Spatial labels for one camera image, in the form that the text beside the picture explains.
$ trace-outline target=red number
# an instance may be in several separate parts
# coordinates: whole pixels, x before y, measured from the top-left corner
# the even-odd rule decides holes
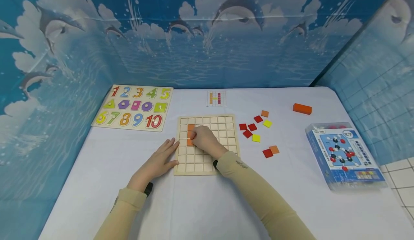
[[[119,86],[118,87],[115,87],[114,89],[112,89],[112,96],[115,96],[116,95],[116,93],[118,92],[118,89],[119,89]]]
[[[162,116],[161,115],[155,115],[152,118],[152,115],[147,117],[147,128],[149,128],[150,126],[154,129],[158,128],[161,125],[162,122]]]

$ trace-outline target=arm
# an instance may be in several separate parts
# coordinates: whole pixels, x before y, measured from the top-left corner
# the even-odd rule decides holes
[[[240,190],[262,221],[270,238],[277,240],[315,240],[310,230],[280,194],[234,153],[221,145],[205,126],[194,128],[194,145],[209,153],[217,170]]]
[[[132,222],[147,199],[144,191],[149,182],[179,163],[178,161],[166,162],[179,146],[179,142],[174,144],[174,141],[174,138],[167,139],[136,171],[127,187],[119,190],[114,207],[96,233],[94,240],[128,239]]]

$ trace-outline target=blue number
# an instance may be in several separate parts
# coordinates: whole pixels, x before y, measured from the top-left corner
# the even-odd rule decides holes
[[[128,97],[129,96],[129,94],[128,94],[129,91],[131,91],[130,87],[124,87],[124,92],[119,97]]]
[[[139,124],[141,124],[142,120],[144,119],[144,116],[141,113],[137,113],[134,116],[134,124],[132,124],[133,127],[138,126]]]

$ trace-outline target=red square tile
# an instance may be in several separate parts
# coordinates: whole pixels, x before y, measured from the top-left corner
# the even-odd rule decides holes
[[[255,131],[256,129],[258,129],[256,127],[256,125],[254,125],[254,123],[250,124],[248,127],[249,127],[250,131]]]
[[[239,124],[240,130],[247,130],[247,125],[245,123]]]
[[[262,119],[262,117],[260,117],[260,115],[258,115],[258,116],[256,116],[256,117],[254,117],[254,120],[255,120],[257,123],[261,123],[261,122],[263,121],[263,119]]]
[[[272,154],[272,150],[270,150],[269,148],[268,148],[267,150],[263,150],[263,153],[264,153],[264,156],[265,156],[266,158],[270,158],[270,157],[272,157],[272,156],[273,156],[273,154]]]
[[[243,135],[244,135],[246,138],[250,138],[250,137],[253,135],[253,133],[251,133],[250,131],[246,130],[245,132],[243,132]]]

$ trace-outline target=yellow number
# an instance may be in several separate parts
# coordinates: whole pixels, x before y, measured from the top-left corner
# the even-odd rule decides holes
[[[97,124],[102,124],[106,121],[106,115],[108,115],[109,112],[104,111],[103,113],[101,113],[98,118],[96,118],[96,123]]]
[[[119,125],[121,125],[121,126],[126,126],[126,125],[128,125],[129,124],[129,122],[130,122],[130,119],[131,118],[131,114],[129,113],[129,112],[127,112],[127,113],[124,113],[123,115],[122,115],[122,119],[119,121]]]
[[[163,96],[161,96],[160,99],[168,99],[169,96],[170,96],[170,90],[171,90],[171,88],[163,88],[162,91],[161,91],[161,94]]]
[[[137,87],[137,94],[133,95],[133,97],[135,98],[140,98],[142,96],[142,93],[144,92],[144,88],[142,87]]]

